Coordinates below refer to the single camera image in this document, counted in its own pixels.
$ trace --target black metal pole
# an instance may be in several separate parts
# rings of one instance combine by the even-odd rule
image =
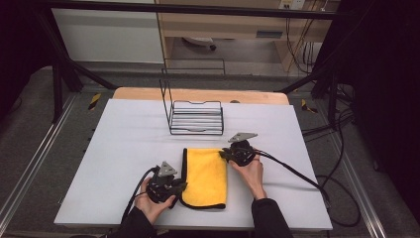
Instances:
[[[333,72],[328,99],[328,121],[334,130],[336,130],[337,85],[338,76],[336,72]]]
[[[95,82],[101,84],[102,86],[108,88],[108,89],[117,89],[119,86],[112,84],[111,82],[103,79],[102,77],[96,75],[95,73],[89,71],[88,69],[86,69],[85,67],[83,67],[82,65],[78,64],[77,62],[75,62],[74,60],[68,58],[67,59],[68,63],[73,66],[73,68],[75,68],[77,71],[79,71],[80,73],[84,74],[85,76],[89,77],[90,79],[94,80]]]
[[[47,35],[47,39],[50,41],[50,45],[52,46],[52,59],[57,60],[59,64],[61,75],[64,81],[66,82],[70,91],[80,91],[83,87],[78,75],[75,71],[69,67],[68,63],[65,60],[66,52],[62,48],[61,43],[59,42],[58,38],[55,36],[53,29],[49,21],[47,20],[43,11],[40,12],[40,9],[33,9],[33,14],[35,15],[38,25],[41,28],[42,32]]]
[[[61,88],[61,73],[60,73],[59,63],[55,63],[52,65],[52,80],[53,80],[53,99],[54,99],[52,122],[55,123],[62,113],[62,88]]]

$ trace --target desk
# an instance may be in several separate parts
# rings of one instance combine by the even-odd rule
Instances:
[[[176,98],[176,95],[181,96],[179,92],[184,93],[182,98]],[[260,94],[262,98],[276,98],[278,102],[252,104],[251,98],[246,99],[248,95],[244,93],[173,89],[174,99],[201,97],[214,100],[217,98],[211,97],[220,96],[223,101],[236,99],[243,103],[222,102],[225,120],[223,136],[171,136],[159,89],[118,89],[114,99],[108,101],[54,223],[69,227],[117,226],[133,189],[146,170],[167,161],[180,176],[183,148],[228,147],[227,141],[237,132],[258,133],[250,140],[253,146],[271,153],[315,180],[293,107],[286,105],[285,95],[249,92],[249,95]],[[262,162],[265,190],[269,197],[277,200],[291,229],[332,229],[321,194],[316,188],[275,162],[265,159]],[[173,210],[162,214],[156,227],[253,229],[252,200],[239,175],[228,167],[226,209],[198,211],[178,202]]]

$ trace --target person's left hand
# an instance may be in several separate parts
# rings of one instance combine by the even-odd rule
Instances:
[[[172,195],[164,203],[154,203],[146,193],[146,186],[149,183],[151,178],[146,178],[140,188],[140,195],[136,197],[135,204],[146,216],[148,221],[153,225],[157,220],[160,214],[172,205],[172,202],[175,200],[175,195]]]

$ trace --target person's right hand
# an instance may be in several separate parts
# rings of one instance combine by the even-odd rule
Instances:
[[[266,198],[266,193],[263,189],[263,164],[260,162],[260,155],[256,155],[254,159],[244,167],[238,166],[233,161],[229,161],[229,165],[241,175],[243,181],[247,184],[247,187],[256,200]]]

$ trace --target black sleeve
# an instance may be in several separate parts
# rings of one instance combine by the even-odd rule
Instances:
[[[290,229],[273,199],[254,200],[252,205],[256,238],[289,238]]]
[[[101,238],[149,238],[155,236],[156,232],[151,223],[144,213],[135,206],[117,232]]]

